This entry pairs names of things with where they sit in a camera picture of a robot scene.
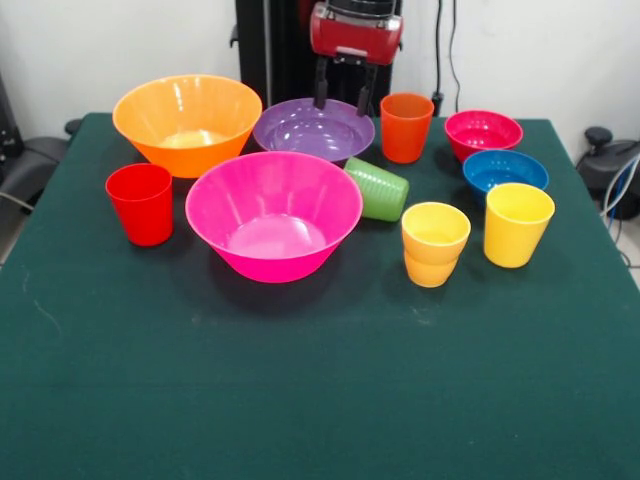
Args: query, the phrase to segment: magenta bowl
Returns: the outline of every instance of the magenta bowl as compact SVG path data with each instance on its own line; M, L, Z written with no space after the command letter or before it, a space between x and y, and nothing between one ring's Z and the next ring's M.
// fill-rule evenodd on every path
M511 150L524 136L518 122L487 110L456 113L447 119L444 131L460 163L484 150Z
M315 272L355 228L358 185L322 158L262 152L228 160L187 195L191 228L236 272L264 283Z

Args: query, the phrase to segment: bowl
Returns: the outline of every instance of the bowl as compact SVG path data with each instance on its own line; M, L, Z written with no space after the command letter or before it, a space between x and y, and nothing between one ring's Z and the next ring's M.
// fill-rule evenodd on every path
M278 103L258 120L253 136L267 151L300 152L339 162L363 152L375 137L371 119L353 105L327 100L324 109L312 98Z
M444 131L460 162L483 150L512 149L524 135L515 120L486 110L456 113L447 119Z
M149 162L197 178L240 153L261 113L260 97L240 82L181 75L131 90L113 123Z
M486 205L489 190L502 183L526 183L540 190L549 185L549 174L540 162L510 150L473 154L464 162L462 173L481 205Z
M363 203L339 167L296 152L244 155L198 179L191 228L236 272L284 283L316 271L355 228Z

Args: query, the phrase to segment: plastic cup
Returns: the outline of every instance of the plastic cup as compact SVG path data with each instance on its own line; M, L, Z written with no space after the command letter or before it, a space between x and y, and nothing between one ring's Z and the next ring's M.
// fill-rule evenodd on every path
M407 273L421 287L439 287L453 273L469 234L467 216L446 203L409 207L402 216L402 243Z
M433 102L415 93L394 93L380 102L382 151L395 163L412 163L420 158L427 141Z
M526 265L542 238L555 204L539 188L503 183L487 194L484 253L496 265Z
M387 222L400 219L409 194L406 179L356 157L347 160L344 170L360 188L364 201L363 217Z
M164 168L136 163L113 172L105 189L129 241L151 247L173 232L172 177Z

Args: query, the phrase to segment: purple bowl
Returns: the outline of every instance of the purple bowl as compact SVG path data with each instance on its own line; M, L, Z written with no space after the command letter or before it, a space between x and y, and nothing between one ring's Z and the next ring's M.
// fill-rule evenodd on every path
M327 100L320 110L312 98L298 98L265 110L253 136L264 150L307 153L339 162L371 145L375 127L368 116L358 117L353 105Z

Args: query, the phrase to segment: orange cup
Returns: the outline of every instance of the orange cup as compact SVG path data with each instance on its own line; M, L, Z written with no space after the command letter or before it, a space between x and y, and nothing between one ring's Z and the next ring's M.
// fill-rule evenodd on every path
M427 141L433 102L415 93L394 93L380 102L382 151L394 163L420 158Z

